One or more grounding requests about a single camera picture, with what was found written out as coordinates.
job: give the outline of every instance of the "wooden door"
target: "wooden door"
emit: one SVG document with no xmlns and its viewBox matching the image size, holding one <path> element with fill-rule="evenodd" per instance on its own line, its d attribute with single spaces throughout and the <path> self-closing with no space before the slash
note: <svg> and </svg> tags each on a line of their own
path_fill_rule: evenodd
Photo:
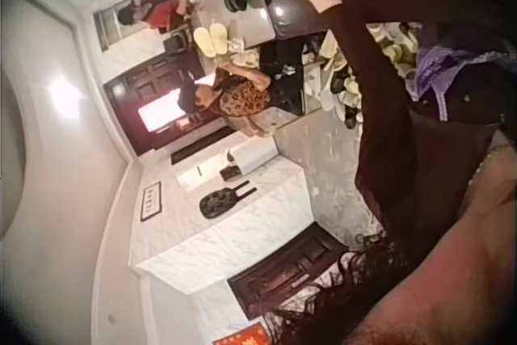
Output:
<svg viewBox="0 0 517 345">
<path fill-rule="evenodd" d="M 347 248 L 317 223 L 228 280 L 249 320 L 278 307 L 335 263 Z"/>
<path fill-rule="evenodd" d="M 117 119 L 137 155 L 151 149 L 159 149 L 216 119 L 216 115 L 205 111 L 188 116 L 187 128 L 181 129 L 175 125 L 176 121 L 182 119 L 178 118 L 168 126 L 150 132 L 138 112 L 146 104 L 160 99 L 192 79 L 203 76 L 197 53 L 191 50 L 174 56 L 157 56 L 129 70 L 104 87 Z"/>
</svg>

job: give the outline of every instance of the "marble countertop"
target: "marble countertop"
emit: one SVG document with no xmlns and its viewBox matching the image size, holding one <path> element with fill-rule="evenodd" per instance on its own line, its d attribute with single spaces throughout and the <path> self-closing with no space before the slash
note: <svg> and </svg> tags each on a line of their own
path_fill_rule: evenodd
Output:
<svg viewBox="0 0 517 345">
<path fill-rule="evenodd" d="M 239 146 L 247 138 L 242 134 L 233 134 L 222 141 L 195 154 L 182 164 L 172 166 L 168 160 L 145 171 L 139 187 L 135 212 L 133 215 L 132 238 L 129 254 L 129 264 L 136 265 L 164 250 L 176 246 L 213 225 L 231 217 L 246 206 L 253 204 L 280 184 L 289 180 L 293 175 L 303 171 L 301 167 L 289 160 L 277 156 L 265 165 L 252 171 L 245 177 L 236 179 L 232 183 L 225 183 L 217 176 L 208 182 L 186 192 L 177 179 L 177 174 L 185 169 L 189 163 L 193 166 L 204 158 L 226 153 L 228 149 Z M 256 187 L 258 190 L 244 200 L 237 203 L 227 213 L 216 219 L 208 220 L 203 217 L 199 209 L 199 201 L 209 192 L 223 187 L 235 187 L 239 183 L 250 180 L 246 189 Z M 162 212 L 154 218 L 140 222 L 140 208 L 142 192 L 145 187 L 162 181 Z"/>
</svg>

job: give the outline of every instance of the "purple fabric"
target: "purple fabric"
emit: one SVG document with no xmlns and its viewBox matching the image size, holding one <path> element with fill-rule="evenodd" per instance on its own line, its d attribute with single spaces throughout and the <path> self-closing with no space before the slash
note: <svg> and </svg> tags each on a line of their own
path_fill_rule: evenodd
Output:
<svg viewBox="0 0 517 345">
<path fill-rule="evenodd" d="M 420 49 L 417 55 L 415 91 L 420 99 L 429 88 L 436 95 L 441 121 L 448 120 L 445 94 L 458 73 L 467 65 L 493 63 L 517 76 L 517 52 L 503 39 L 506 50 L 490 50 L 482 53 L 454 48 L 454 32 L 438 44 Z"/>
</svg>

